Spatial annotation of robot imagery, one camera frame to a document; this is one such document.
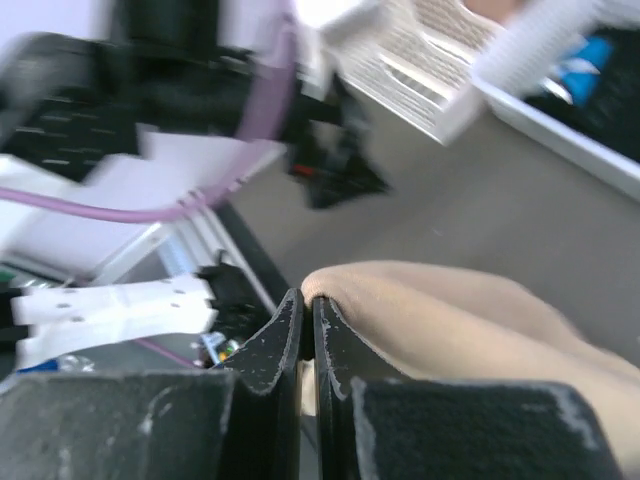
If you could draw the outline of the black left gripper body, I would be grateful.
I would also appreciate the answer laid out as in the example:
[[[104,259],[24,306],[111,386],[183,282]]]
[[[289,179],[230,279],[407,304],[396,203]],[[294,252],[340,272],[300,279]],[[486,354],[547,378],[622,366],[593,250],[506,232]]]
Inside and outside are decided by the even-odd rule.
[[[367,158],[371,130],[363,106],[338,74],[322,99],[296,96],[281,137],[287,144],[285,171],[301,184],[311,209],[389,190]]]

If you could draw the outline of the beige t shirt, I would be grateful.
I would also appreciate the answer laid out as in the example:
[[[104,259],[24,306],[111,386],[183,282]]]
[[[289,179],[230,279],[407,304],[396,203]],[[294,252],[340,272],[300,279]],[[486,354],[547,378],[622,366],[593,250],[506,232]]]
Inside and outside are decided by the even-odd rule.
[[[639,370],[589,344],[520,284],[478,271],[400,261],[325,267],[301,285],[404,373],[422,378],[552,380],[601,415],[639,410]]]

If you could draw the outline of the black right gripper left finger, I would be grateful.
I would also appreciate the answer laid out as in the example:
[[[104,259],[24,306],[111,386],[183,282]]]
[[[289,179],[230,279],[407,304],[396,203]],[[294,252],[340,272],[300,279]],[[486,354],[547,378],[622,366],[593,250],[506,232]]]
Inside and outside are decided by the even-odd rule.
[[[237,375],[221,479],[296,479],[304,300],[289,290],[271,320],[223,365]]]

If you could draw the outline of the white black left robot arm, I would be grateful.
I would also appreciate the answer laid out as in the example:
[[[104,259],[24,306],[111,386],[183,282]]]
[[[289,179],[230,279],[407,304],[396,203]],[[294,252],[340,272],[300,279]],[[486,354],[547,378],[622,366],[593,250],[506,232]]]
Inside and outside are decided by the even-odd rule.
[[[313,209],[385,192],[362,150],[368,119],[341,77],[307,96],[296,48],[285,77],[267,73],[291,17],[255,49],[219,40],[220,13],[216,1],[115,1],[103,40],[24,36],[1,69],[2,152],[80,182],[107,156],[141,156],[151,126],[285,144]]]

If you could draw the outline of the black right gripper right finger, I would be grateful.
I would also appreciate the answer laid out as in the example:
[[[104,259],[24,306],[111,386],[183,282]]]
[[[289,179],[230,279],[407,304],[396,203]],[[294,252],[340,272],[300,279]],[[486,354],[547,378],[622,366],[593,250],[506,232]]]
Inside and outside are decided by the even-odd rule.
[[[337,303],[312,301],[319,465],[323,479],[360,479],[351,381],[403,380],[405,375],[376,353],[347,324]]]

